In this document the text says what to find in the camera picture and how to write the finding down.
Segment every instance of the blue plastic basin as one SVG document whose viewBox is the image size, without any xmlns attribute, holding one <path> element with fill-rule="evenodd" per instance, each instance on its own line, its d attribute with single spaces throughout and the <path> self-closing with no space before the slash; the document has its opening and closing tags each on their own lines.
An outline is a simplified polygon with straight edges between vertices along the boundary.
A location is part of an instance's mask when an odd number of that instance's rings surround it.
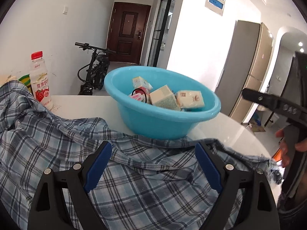
<svg viewBox="0 0 307 230">
<path fill-rule="evenodd" d="M 193 112 L 181 112 L 159 108 L 136 101 L 129 94 L 133 91 L 132 79 L 141 76 L 153 91 L 168 85 L 174 92 L 180 90 L 201 91 L 205 107 Z M 155 67 L 122 67 L 107 74 L 106 91 L 118 102 L 124 123 L 134 133 L 160 140 L 185 137 L 199 122 L 210 120 L 220 112 L 219 98 L 206 86 L 182 74 Z"/>
</svg>

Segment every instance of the plaid shirt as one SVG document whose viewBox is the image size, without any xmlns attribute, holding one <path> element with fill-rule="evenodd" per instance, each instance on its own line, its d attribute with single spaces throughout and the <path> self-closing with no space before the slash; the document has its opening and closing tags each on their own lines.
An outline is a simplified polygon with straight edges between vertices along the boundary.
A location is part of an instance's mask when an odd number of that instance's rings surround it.
<svg viewBox="0 0 307 230">
<path fill-rule="evenodd" d="M 89 197 L 109 229 L 200 228 L 218 193 L 198 165 L 195 142 L 127 136 L 110 130 L 101 118 L 62 119 L 38 103 L 22 83 L 11 81 L 0 88 L 0 198 L 21 229 L 27 229 L 43 171 L 69 169 L 104 140 L 113 145 L 112 157 Z M 206 142 L 225 163 L 240 170 L 260 167 L 269 181 L 281 182 L 273 161 L 242 156 L 217 140 Z M 67 190 L 64 196 L 74 227 L 81 229 Z M 241 199 L 239 190 L 225 229 L 233 226 Z"/>
</svg>

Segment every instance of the screw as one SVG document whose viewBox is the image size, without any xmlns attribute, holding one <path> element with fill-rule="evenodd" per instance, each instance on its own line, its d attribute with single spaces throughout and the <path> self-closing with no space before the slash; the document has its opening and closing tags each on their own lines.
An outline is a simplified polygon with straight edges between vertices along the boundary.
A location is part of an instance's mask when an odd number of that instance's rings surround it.
<svg viewBox="0 0 307 230">
<path fill-rule="evenodd" d="M 51 173 L 51 169 L 50 169 L 50 168 L 45 169 L 44 173 L 45 173 L 46 175 L 49 175 L 49 174 Z"/>
<path fill-rule="evenodd" d="M 231 164 L 226 164 L 225 168 L 227 170 L 233 170 L 234 169 L 234 167 Z"/>
<path fill-rule="evenodd" d="M 79 170 L 79 169 L 81 169 L 81 164 L 77 163 L 77 164 L 74 165 L 73 168 L 74 168 L 74 170 Z"/>
<path fill-rule="evenodd" d="M 263 174 L 263 170 L 262 170 L 262 169 L 257 168 L 256 171 L 257 171 L 257 173 L 260 174 L 260 175 Z"/>
</svg>

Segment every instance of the human hand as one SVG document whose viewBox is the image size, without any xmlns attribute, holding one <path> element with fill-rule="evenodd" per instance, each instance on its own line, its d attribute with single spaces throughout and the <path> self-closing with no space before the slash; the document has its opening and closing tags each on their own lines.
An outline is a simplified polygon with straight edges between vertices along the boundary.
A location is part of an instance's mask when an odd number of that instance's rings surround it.
<svg viewBox="0 0 307 230">
<path fill-rule="evenodd" d="M 276 132 L 276 137 L 284 137 L 284 130 L 281 129 L 279 131 Z M 285 168 L 289 165 L 290 163 L 290 158 L 287 156 L 287 152 L 288 152 L 288 146 L 285 142 L 285 139 L 283 139 L 280 144 L 279 144 L 279 148 L 282 150 L 282 166 Z M 304 141 L 295 144 L 295 149 L 299 152 L 305 152 L 307 151 L 307 139 L 305 139 Z M 294 198 L 294 203 L 295 205 L 299 205 L 301 202 L 303 202 L 305 199 L 307 198 L 307 172 L 304 173 L 300 184 L 297 188 L 297 192 Z"/>
<path fill-rule="evenodd" d="M 277 131 L 275 133 L 276 137 L 284 137 L 284 130 L 281 129 L 279 131 Z M 288 152 L 288 146 L 285 142 L 285 139 L 283 139 L 280 144 L 279 144 L 279 148 L 282 150 L 282 166 L 285 168 L 289 165 L 290 163 L 290 158 L 289 156 L 287 156 L 287 152 Z M 304 141 L 295 144 L 295 149 L 299 152 L 305 152 L 307 151 L 307 139 L 305 139 Z"/>
</svg>

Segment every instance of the finger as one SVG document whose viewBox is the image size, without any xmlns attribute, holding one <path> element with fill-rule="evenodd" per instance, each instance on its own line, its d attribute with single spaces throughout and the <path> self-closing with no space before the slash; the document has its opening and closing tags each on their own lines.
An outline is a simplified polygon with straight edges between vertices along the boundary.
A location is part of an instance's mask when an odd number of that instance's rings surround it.
<svg viewBox="0 0 307 230">
<path fill-rule="evenodd" d="M 305 152 L 307 151 L 307 139 L 305 139 L 304 141 L 295 144 L 295 149 L 299 152 Z"/>
<path fill-rule="evenodd" d="M 285 136 L 285 134 L 284 134 L 284 129 L 278 130 L 278 131 L 275 133 L 275 136 L 276 136 L 276 137 L 284 137 L 284 136 Z"/>
<path fill-rule="evenodd" d="M 290 163 L 290 158 L 289 158 L 289 156 L 283 156 L 283 158 L 282 158 L 282 166 L 284 167 L 284 168 L 286 168 L 288 165 L 289 165 L 289 163 Z"/>
<path fill-rule="evenodd" d="M 287 146 L 285 140 L 283 140 L 283 141 L 280 142 L 279 148 L 282 150 L 282 155 L 287 154 L 287 152 L 288 152 L 288 146 Z"/>
</svg>

